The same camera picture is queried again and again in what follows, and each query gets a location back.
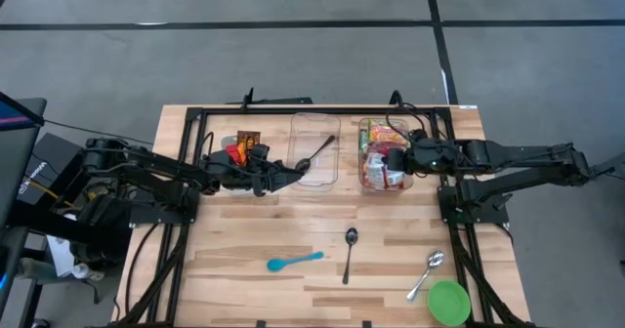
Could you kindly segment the teal plastic spoon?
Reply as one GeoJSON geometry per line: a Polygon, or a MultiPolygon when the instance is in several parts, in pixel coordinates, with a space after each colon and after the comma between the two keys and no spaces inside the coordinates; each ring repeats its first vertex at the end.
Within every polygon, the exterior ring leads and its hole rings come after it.
{"type": "Polygon", "coordinates": [[[320,260],[323,257],[324,257],[323,252],[315,252],[315,253],[306,255],[304,257],[298,257],[298,258],[293,258],[293,259],[274,258],[267,262],[267,269],[272,272],[278,272],[278,271],[283,270],[287,266],[294,265],[294,264],[301,263],[301,262],[306,262],[306,261],[320,260]]]}

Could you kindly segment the black box white logo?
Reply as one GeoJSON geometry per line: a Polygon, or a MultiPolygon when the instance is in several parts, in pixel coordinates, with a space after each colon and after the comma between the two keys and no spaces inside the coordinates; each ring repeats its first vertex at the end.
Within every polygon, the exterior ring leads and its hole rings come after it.
{"type": "Polygon", "coordinates": [[[47,133],[35,145],[17,200],[48,208],[70,208],[89,181],[82,147],[47,133]]]}

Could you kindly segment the brown orange snack packet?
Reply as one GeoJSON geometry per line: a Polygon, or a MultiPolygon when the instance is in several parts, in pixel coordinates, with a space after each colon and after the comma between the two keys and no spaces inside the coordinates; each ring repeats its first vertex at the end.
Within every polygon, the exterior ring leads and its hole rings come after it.
{"type": "Polygon", "coordinates": [[[237,132],[237,151],[241,157],[245,157],[248,151],[256,144],[260,143],[261,133],[256,131],[237,132]]]}

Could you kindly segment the black spoon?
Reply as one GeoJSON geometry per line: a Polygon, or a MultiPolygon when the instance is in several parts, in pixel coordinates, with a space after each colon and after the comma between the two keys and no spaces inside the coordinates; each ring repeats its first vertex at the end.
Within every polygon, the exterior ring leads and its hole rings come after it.
{"type": "Polygon", "coordinates": [[[329,136],[325,142],[318,148],[318,150],[316,152],[314,152],[310,157],[308,158],[303,158],[302,160],[300,160],[296,166],[295,169],[302,172],[302,173],[306,173],[311,165],[312,165],[312,160],[318,155],[320,154],[326,147],[328,147],[330,144],[332,144],[334,141],[336,140],[336,137],[334,135],[329,136]]]}

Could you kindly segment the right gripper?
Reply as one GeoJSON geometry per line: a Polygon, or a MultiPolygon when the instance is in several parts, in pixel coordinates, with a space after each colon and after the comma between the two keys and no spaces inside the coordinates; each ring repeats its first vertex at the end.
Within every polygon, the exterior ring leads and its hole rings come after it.
{"type": "Polygon", "coordinates": [[[408,135],[409,147],[388,149],[385,166],[388,171],[407,174],[453,176],[460,172],[461,152],[455,140],[429,138],[422,129],[408,135]]]}

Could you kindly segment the black equipment beside table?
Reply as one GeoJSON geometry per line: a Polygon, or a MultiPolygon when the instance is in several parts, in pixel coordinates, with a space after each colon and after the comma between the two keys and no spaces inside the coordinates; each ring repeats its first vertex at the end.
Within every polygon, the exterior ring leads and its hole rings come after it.
{"type": "Polygon", "coordinates": [[[96,239],[89,243],[70,242],[70,252],[78,263],[91,268],[115,267],[126,259],[132,230],[130,204],[111,195],[98,195],[89,201],[77,221],[99,229],[96,239]]]}

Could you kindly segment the clear plastic container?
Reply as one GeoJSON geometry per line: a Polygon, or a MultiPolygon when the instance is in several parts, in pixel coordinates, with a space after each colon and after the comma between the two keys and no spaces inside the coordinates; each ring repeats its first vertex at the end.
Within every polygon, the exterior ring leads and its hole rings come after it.
{"type": "Polygon", "coordinates": [[[321,113],[297,113],[291,118],[286,166],[311,161],[305,175],[291,185],[308,192],[328,192],[338,180],[341,120],[321,113]]]}
{"type": "MultiPolygon", "coordinates": [[[[358,122],[358,139],[359,139],[359,130],[360,129],[368,129],[368,123],[367,121],[369,119],[381,119],[383,121],[386,121],[384,118],[372,118],[372,117],[368,117],[368,118],[362,118],[359,122],[358,122]]],[[[361,192],[362,193],[372,193],[372,192],[404,192],[410,188],[412,188],[414,181],[413,181],[413,177],[410,175],[407,175],[405,173],[403,173],[404,175],[404,184],[405,187],[404,189],[396,189],[396,190],[375,190],[375,189],[367,189],[362,185],[361,182],[361,176],[362,176],[362,167],[364,164],[364,160],[367,157],[369,153],[361,153],[359,150],[359,145],[358,145],[358,172],[359,172],[359,181],[360,181],[360,185],[361,185],[361,192]]]]}

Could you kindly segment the green pink ramen packet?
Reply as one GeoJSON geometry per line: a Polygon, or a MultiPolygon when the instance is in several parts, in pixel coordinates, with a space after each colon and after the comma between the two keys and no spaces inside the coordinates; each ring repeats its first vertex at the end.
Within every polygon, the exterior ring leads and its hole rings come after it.
{"type": "Polygon", "coordinates": [[[394,130],[386,121],[381,119],[369,119],[368,141],[370,143],[396,143],[407,145],[407,139],[398,131],[394,130]]]}

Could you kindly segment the green plastic bowl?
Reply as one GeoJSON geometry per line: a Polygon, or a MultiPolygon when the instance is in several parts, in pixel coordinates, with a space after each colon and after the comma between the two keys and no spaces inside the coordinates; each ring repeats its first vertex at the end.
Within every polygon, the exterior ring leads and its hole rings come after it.
{"type": "Polygon", "coordinates": [[[459,326],[472,313],[467,291],[457,282],[439,281],[428,294],[428,309],[436,321],[445,326],[459,326]]]}

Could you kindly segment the white paper sheet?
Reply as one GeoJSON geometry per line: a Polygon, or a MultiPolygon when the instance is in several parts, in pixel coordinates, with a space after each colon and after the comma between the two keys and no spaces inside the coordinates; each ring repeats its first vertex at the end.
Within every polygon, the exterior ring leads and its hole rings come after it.
{"type": "Polygon", "coordinates": [[[53,235],[47,235],[46,239],[52,254],[57,276],[65,277],[72,274],[74,257],[70,251],[70,242],[53,235]]]}

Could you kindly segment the white plastic bin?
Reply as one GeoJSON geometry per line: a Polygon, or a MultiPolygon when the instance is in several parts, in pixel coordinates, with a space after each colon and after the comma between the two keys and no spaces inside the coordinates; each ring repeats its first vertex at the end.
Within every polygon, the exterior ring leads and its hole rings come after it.
{"type": "MultiPolygon", "coordinates": [[[[235,135],[226,136],[226,137],[221,139],[221,148],[222,149],[225,149],[226,146],[231,145],[231,144],[237,144],[237,133],[235,135]]],[[[252,165],[257,165],[257,164],[250,163],[250,150],[249,150],[247,155],[244,157],[244,163],[241,166],[249,166],[249,167],[251,167],[252,165]]],[[[230,189],[230,190],[243,190],[243,191],[248,191],[248,192],[252,192],[253,193],[253,191],[251,189],[249,189],[249,190],[245,190],[245,189],[230,189]]]]}

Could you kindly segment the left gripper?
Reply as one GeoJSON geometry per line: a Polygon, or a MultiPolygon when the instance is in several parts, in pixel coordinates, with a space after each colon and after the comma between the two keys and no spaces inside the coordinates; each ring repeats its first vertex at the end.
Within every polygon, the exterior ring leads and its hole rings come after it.
{"type": "Polygon", "coordinates": [[[251,189],[255,196],[262,197],[267,192],[275,192],[299,181],[305,173],[285,166],[281,160],[268,160],[271,148],[266,144],[256,144],[250,149],[250,163],[257,165],[241,166],[235,163],[230,154],[222,149],[202,156],[202,168],[227,189],[251,189]]]}

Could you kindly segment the shiny silver spoon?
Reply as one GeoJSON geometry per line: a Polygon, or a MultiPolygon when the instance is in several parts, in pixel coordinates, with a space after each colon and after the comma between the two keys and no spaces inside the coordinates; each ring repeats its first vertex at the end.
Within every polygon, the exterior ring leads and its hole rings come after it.
{"type": "Polygon", "coordinates": [[[443,260],[444,254],[440,250],[436,250],[429,255],[426,269],[423,272],[422,276],[419,278],[419,280],[416,282],[416,284],[406,295],[406,301],[408,301],[409,303],[413,303],[415,301],[418,291],[420,290],[426,278],[429,276],[430,272],[433,269],[439,267],[442,264],[443,260]]]}

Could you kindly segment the red roast beef ramen packet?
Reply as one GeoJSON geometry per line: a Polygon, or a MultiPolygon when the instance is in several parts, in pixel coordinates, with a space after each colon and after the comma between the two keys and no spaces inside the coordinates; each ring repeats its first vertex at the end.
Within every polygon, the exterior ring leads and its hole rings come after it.
{"type": "Polygon", "coordinates": [[[402,172],[389,170],[383,161],[381,153],[369,153],[362,167],[361,182],[367,189],[396,190],[404,189],[404,175],[402,172]]]}

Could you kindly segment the dark metal spoon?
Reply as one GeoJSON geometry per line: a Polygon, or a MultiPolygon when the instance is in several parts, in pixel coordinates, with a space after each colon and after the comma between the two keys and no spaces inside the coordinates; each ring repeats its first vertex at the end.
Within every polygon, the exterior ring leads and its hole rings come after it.
{"type": "Polygon", "coordinates": [[[348,256],[347,256],[346,263],[345,263],[342,283],[344,285],[347,285],[349,283],[349,277],[350,277],[350,261],[351,261],[352,248],[358,241],[358,232],[355,227],[351,227],[348,229],[348,231],[346,232],[345,240],[346,240],[346,243],[348,244],[348,256]]]}

